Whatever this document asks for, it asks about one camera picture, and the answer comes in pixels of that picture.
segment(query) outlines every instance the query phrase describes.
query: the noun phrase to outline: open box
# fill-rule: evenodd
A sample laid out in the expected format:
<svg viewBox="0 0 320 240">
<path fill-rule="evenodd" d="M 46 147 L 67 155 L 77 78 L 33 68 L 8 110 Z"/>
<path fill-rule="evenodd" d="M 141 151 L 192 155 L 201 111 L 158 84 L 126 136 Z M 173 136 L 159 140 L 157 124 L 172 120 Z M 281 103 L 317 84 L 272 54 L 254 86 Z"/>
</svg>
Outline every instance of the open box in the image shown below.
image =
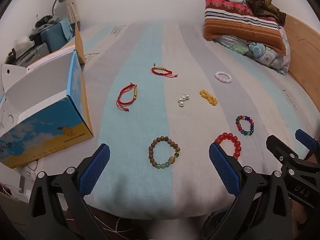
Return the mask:
<svg viewBox="0 0 320 240">
<path fill-rule="evenodd" d="M 0 161 L 6 166 L 15 168 L 93 137 L 80 66 L 83 52 L 76 47 L 48 55 L 27 74 L 2 64 Z M 10 73 L 18 80 L 8 83 Z"/>
</svg>

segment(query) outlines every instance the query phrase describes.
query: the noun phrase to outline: striped bed sheet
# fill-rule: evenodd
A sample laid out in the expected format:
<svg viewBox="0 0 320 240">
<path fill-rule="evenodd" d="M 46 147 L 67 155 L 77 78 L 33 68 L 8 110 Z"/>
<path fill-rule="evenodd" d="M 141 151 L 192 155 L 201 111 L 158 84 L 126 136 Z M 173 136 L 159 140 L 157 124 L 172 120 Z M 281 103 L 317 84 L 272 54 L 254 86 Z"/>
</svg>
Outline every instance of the striped bed sheet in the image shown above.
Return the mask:
<svg viewBox="0 0 320 240">
<path fill-rule="evenodd" d="M 289 75 L 282 76 L 222 45 L 206 41 L 201 26 L 177 23 L 109 23 L 81 31 L 86 54 L 84 77 L 95 137 L 41 159 L 49 174 L 63 172 L 106 143 L 110 161 L 100 176 L 89 205 L 133 219 L 175 219 L 198 216 L 233 201 L 209 160 L 210 144 L 223 132 L 241 141 L 239 162 L 256 172 L 271 174 L 280 163 L 266 149 L 274 134 L 300 158 L 308 150 L 294 138 L 297 129 L 319 136 L 320 115 L 316 106 Z M 165 78 L 151 72 L 153 64 L 177 73 Z M 225 71 L 232 82 L 217 81 Z M 137 100 L 130 111 L 120 111 L 116 99 L 130 83 L 138 85 Z M 217 98 L 210 105 L 202 89 Z M 178 99 L 189 94 L 180 107 Z M 132 99 L 132 93 L 122 96 Z M 255 123 L 252 136 L 236 127 L 238 115 Z M 245 121 L 242 126 L 248 130 Z M 169 136 L 181 148 L 176 162 L 155 169 L 148 159 L 153 139 Z M 221 146 L 234 152 L 230 141 Z M 164 163 L 172 148 L 158 143 L 154 156 Z"/>
</svg>

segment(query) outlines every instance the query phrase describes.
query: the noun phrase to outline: gray suitcase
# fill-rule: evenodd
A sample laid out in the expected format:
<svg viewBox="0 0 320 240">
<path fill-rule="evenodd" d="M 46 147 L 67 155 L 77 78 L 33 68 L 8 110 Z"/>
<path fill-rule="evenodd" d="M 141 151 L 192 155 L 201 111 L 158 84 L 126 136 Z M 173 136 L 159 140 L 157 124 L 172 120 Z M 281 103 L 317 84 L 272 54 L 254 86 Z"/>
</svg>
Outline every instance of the gray suitcase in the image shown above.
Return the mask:
<svg viewBox="0 0 320 240">
<path fill-rule="evenodd" d="M 31 49 L 26 55 L 23 55 L 16 63 L 17 66 L 28 67 L 32 63 L 36 62 L 38 59 L 41 59 L 44 56 L 47 56 L 49 49 L 46 43 L 43 43 L 40 46 Z"/>
</svg>

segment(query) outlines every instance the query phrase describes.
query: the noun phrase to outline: beige curtain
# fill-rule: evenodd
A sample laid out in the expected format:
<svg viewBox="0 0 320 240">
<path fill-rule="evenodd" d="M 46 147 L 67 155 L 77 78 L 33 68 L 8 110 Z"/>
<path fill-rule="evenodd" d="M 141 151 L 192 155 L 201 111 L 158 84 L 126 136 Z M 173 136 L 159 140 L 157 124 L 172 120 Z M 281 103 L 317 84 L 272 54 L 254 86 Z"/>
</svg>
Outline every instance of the beige curtain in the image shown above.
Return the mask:
<svg viewBox="0 0 320 240">
<path fill-rule="evenodd" d="M 75 0 L 66 0 L 66 4 L 67 4 L 67 13 L 68 13 L 70 23 L 72 24 L 72 23 L 78 22 L 80 18 L 78 15 Z"/>
</svg>

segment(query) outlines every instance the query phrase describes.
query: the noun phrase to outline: pearl hair clip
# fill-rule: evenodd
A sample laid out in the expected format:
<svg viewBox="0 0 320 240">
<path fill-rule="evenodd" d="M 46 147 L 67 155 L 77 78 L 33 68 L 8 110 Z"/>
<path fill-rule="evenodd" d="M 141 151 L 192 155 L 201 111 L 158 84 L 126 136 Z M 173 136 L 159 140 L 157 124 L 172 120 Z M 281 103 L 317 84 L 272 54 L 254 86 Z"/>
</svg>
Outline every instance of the pearl hair clip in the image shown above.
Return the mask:
<svg viewBox="0 0 320 240">
<path fill-rule="evenodd" d="M 227 77 L 228 77 L 228 80 L 223 79 L 222 77 L 219 77 L 219 75 L 227 76 Z M 222 83 L 231 83 L 231 81 L 232 81 L 231 75 L 228 74 L 228 73 L 225 73 L 224 71 L 218 71 L 217 73 L 214 74 L 214 77 L 215 77 L 217 80 L 219 80 L 220 82 L 222 82 Z"/>
<path fill-rule="evenodd" d="M 178 103 L 179 106 L 183 107 L 184 106 L 184 101 L 189 100 L 190 96 L 188 94 L 183 94 L 184 96 L 179 98 Z"/>
</svg>

